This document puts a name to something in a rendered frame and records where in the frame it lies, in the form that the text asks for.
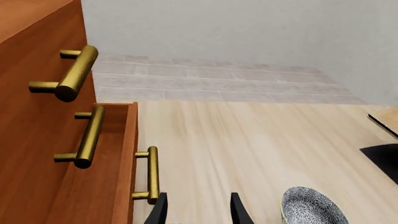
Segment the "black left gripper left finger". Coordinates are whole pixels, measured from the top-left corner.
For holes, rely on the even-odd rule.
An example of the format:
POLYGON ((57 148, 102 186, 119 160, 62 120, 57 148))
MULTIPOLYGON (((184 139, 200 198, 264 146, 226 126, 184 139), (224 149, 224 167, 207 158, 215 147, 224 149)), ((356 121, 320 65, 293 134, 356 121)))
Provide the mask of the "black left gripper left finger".
POLYGON ((165 224, 168 210, 167 193, 162 192, 144 224, 165 224))

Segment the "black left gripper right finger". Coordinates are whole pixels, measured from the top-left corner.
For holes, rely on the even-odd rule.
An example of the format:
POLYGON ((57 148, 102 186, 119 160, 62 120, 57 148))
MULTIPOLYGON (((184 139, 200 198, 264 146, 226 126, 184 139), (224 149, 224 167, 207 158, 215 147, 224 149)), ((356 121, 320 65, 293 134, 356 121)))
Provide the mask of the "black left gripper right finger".
POLYGON ((233 224, 254 224, 236 192, 231 193, 230 210, 233 224))

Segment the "flat black stove plate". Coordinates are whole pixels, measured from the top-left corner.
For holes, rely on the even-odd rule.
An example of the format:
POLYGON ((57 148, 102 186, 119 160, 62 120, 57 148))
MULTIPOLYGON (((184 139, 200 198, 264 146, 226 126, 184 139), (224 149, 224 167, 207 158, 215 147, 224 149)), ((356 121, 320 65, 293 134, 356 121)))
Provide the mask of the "flat black stove plate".
POLYGON ((365 147, 360 151, 398 185, 398 144, 365 147))

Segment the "wooden cabinet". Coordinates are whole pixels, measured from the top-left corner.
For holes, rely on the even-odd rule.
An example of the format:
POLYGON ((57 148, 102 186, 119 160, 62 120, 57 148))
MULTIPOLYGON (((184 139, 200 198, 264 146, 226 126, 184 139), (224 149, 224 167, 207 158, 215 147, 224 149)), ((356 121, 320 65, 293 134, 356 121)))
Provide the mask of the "wooden cabinet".
POLYGON ((73 102, 32 93, 61 82, 75 64, 62 50, 87 45, 81 0, 0 0, 0 224, 46 224, 72 152, 85 132, 77 111, 95 103, 92 74, 73 102))

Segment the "pale flat board black edge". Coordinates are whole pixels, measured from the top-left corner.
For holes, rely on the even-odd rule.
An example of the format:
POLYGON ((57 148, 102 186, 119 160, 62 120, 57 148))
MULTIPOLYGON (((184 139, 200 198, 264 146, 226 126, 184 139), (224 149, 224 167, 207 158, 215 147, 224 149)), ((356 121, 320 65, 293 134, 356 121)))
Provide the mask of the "pale flat board black edge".
POLYGON ((389 134, 398 138, 398 106, 368 113, 368 118, 389 134))

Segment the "black white patterned bowl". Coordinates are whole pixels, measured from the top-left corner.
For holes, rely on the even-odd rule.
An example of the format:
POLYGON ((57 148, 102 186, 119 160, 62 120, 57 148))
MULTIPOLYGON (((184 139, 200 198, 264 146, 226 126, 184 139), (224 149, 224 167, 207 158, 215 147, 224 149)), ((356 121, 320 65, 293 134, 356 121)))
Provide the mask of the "black white patterned bowl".
POLYGON ((304 186, 289 188, 282 194, 280 215, 282 224, 349 224, 331 199, 304 186))

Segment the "open wooden drawer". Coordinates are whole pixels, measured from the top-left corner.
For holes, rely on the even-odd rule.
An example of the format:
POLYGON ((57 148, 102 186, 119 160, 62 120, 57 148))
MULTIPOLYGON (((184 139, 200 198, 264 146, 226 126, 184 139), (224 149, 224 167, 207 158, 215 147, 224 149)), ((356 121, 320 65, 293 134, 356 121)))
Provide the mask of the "open wooden drawer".
POLYGON ((138 104, 104 104, 101 126, 79 143, 93 147, 87 169, 68 164, 45 224, 131 224, 138 104))

